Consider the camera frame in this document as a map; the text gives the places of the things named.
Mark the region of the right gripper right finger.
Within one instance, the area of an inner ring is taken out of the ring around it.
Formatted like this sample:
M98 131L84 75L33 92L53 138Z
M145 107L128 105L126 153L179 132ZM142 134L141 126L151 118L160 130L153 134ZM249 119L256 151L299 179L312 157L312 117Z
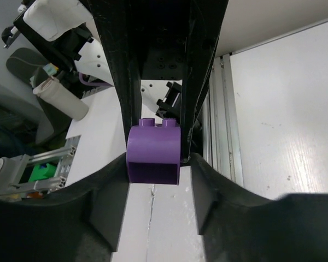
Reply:
M328 194L270 200L190 161L198 233L207 261L328 261Z

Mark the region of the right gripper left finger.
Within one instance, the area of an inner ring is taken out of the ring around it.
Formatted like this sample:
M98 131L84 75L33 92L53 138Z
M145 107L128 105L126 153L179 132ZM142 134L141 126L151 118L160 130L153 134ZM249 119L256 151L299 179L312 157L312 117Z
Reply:
M110 261L128 189L122 154L42 199L0 200L0 261Z

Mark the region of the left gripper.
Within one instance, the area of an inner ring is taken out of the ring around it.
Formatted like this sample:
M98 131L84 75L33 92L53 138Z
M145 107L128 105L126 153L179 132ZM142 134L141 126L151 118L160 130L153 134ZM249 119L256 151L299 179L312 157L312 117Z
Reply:
M140 78L183 78L181 159L189 160L227 5L228 1L89 1L118 95L126 141L141 117Z

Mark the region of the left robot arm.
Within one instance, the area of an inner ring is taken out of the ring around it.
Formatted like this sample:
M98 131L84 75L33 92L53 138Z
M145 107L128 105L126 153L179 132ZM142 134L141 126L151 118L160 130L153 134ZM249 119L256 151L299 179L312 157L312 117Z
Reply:
M227 1L23 1L14 26L58 68L113 85L125 133L140 119L143 80L182 82L181 160L208 92Z

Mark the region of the white cylinder roll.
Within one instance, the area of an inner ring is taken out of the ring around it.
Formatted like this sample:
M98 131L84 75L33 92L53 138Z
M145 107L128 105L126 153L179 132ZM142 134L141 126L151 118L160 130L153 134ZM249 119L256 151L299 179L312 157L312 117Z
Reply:
M82 120L89 111L89 107L83 101L53 76L34 87L33 94L76 121Z

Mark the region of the green block on rail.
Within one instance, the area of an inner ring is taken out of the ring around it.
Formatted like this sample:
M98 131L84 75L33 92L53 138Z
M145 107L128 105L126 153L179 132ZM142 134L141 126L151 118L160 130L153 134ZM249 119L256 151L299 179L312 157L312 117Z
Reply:
M50 163L38 164L34 166L28 181L34 182L46 180L54 177L55 172L56 167Z

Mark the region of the aluminium front rail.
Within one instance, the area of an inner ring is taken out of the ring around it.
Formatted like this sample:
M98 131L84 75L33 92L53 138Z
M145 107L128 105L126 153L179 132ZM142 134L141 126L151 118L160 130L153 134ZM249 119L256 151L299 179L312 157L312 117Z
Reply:
M213 60L202 108L203 158L216 171L244 186L231 55Z

